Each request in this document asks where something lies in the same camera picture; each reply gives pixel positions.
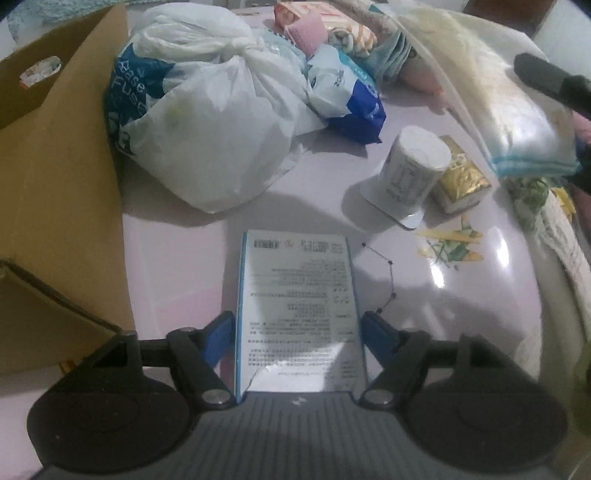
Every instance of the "gold packet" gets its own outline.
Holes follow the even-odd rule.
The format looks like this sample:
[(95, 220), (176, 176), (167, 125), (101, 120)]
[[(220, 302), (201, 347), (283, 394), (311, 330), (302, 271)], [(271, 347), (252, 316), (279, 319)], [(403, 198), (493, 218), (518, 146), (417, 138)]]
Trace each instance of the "gold packet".
[(433, 196), (446, 213), (456, 213), (480, 202), (491, 183), (452, 137), (439, 138), (449, 147), (452, 162), (435, 185)]

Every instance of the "tied plastic bag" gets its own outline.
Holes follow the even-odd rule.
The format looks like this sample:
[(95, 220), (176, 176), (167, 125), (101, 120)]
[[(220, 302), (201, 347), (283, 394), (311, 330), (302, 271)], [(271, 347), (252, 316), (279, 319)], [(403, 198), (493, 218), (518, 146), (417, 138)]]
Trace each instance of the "tied plastic bag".
[(324, 127), (295, 55), (280, 56), (229, 10), (153, 7), (115, 61), (106, 95), (117, 148), (208, 213), (251, 200)]
[(252, 32), (263, 40), (269, 51), (287, 58), (298, 66), (303, 75), (307, 74), (306, 55), (291, 40), (266, 28), (254, 28)]

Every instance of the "white plastic bag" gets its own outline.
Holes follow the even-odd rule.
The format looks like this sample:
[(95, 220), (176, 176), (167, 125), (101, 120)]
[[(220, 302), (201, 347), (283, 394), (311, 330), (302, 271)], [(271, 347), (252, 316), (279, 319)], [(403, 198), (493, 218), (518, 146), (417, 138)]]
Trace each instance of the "white plastic bag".
[(296, 61), (227, 9), (173, 3), (139, 19), (106, 97), (118, 148), (187, 203), (215, 213), (291, 169), (324, 127)]
[(350, 140), (380, 143), (386, 112), (371, 77), (347, 54), (322, 44), (308, 60), (310, 105)]

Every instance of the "white paper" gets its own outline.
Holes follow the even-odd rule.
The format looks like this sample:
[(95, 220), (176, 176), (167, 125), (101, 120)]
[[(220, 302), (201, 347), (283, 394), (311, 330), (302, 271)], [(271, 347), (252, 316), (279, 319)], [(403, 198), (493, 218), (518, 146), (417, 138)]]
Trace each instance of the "white paper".
[(346, 239), (250, 230), (242, 252), (236, 393), (351, 391), (366, 369)]

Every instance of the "snack package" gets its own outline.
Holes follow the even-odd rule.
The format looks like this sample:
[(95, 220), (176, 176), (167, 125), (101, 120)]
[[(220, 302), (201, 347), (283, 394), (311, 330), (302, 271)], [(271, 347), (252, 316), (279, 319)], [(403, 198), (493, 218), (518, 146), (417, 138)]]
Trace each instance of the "snack package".
[(371, 77), (326, 44), (318, 47), (308, 67), (310, 105), (329, 126), (363, 145), (380, 143), (386, 113)]
[(432, 195), (445, 213), (452, 214), (480, 202), (491, 190), (491, 183), (452, 137), (440, 138), (452, 153), (452, 164), (435, 185)]

